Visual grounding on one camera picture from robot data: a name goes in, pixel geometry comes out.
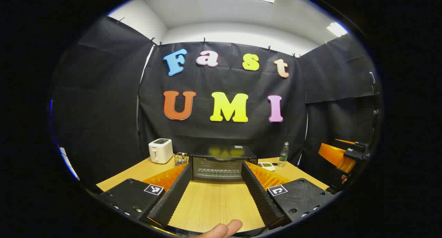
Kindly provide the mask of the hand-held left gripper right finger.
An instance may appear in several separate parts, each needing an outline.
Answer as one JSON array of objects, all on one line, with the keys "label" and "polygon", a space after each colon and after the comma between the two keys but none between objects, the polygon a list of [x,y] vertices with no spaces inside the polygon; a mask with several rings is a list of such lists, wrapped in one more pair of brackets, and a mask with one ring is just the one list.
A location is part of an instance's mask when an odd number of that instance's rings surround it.
[{"label": "hand-held left gripper right finger", "polygon": [[337,198],[306,178],[288,180],[247,161],[242,162],[241,176],[270,230],[300,222]]}]

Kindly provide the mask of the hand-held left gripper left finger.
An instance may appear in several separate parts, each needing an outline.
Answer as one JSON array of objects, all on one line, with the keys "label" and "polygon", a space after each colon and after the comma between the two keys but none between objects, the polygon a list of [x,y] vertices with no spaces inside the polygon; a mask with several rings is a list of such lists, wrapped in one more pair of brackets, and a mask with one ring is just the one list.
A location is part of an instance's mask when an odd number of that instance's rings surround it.
[{"label": "hand-held left gripper left finger", "polygon": [[186,163],[144,181],[128,178],[98,197],[130,219],[167,227],[192,178]]}]

